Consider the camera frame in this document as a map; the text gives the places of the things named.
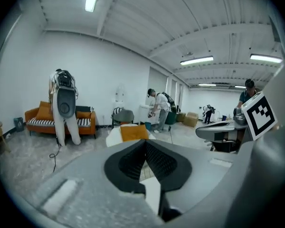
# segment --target person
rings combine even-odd
[[[212,115],[212,109],[211,109],[211,106],[210,105],[207,105],[207,107],[205,107],[205,110],[204,110],[204,114],[203,115],[205,115],[206,114],[206,118],[205,118],[205,124],[206,123],[210,123],[210,117],[211,117],[211,115]]]
[[[150,96],[155,98],[155,105],[148,117],[150,118],[154,116],[154,113],[156,112],[158,106],[161,107],[160,118],[159,118],[160,123],[158,124],[157,129],[154,130],[155,133],[160,133],[165,126],[165,121],[167,119],[170,110],[170,104],[168,103],[168,99],[164,94],[157,93],[153,89],[148,89],[148,97]]]
[[[253,97],[256,92],[255,82],[251,79],[247,79],[245,82],[246,90],[243,91],[239,97],[239,102],[237,107],[241,107],[246,101],[248,101],[251,97]]]
[[[57,104],[57,75],[61,72],[61,69],[57,69],[54,73],[50,75],[49,78],[49,87],[48,87],[48,97],[49,102],[51,103],[51,110],[53,112],[53,118],[55,123],[55,131],[58,141],[61,146],[65,146],[65,126],[64,126],[64,117],[60,115],[58,104]],[[75,82],[72,80],[72,87],[75,87]],[[79,129],[76,120],[75,113],[70,117],[65,119],[67,128],[72,136],[72,141],[74,144],[80,144]]]

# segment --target person in green shirt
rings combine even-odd
[[[255,82],[251,79],[247,79],[245,82],[246,90],[243,91],[239,97],[239,102],[237,107],[241,107],[246,101],[253,97],[256,92]]]

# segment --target striped cushion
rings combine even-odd
[[[79,127],[90,127],[91,126],[91,119],[77,119],[77,123]],[[39,126],[39,127],[50,127],[54,126],[54,121],[47,121],[47,120],[36,120],[36,118],[33,118],[29,120],[27,125],[32,126]]]

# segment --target orange pillow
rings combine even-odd
[[[123,141],[149,139],[145,125],[120,127]]]
[[[44,101],[40,102],[36,120],[49,120],[49,121],[54,120],[53,114],[50,113],[50,104],[48,102]]]
[[[77,112],[76,118],[91,118],[90,112]]]

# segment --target orange sofa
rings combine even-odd
[[[25,112],[25,122],[26,127],[29,130],[29,134],[31,131],[38,132],[38,133],[52,133],[56,134],[54,121],[47,121],[47,120],[36,120],[35,117],[39,111],[39,107],[29,110]],[[78,127],[79,127],[79,134],[82,135],[90,135],[93,134],[96,138],[95,132],[96,127],[96,114],[95,112],[91,112],[90,118],[83,118],[77,119]],[[65,133],[70,134],[68,131],[67,125],[65,125]]]

